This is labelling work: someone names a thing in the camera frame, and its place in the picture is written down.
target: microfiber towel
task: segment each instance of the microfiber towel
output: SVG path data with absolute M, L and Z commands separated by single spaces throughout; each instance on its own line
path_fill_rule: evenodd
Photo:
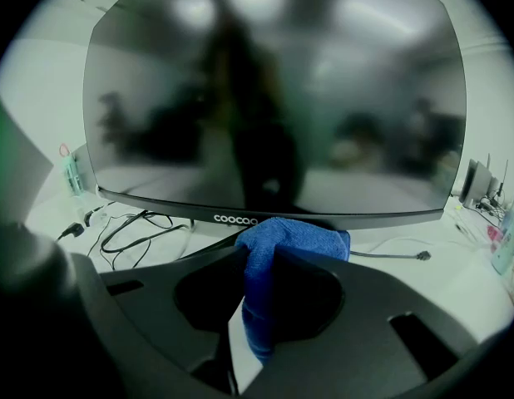
M 245 245 L 250 250 L 244 273 L 242 318 L 250 348 L 264 364 L 274 347 L 271 269 L 275 246 L 283 245 L 348 261 L 349 233 L 274 217 L 240 234 L 236 245 Z

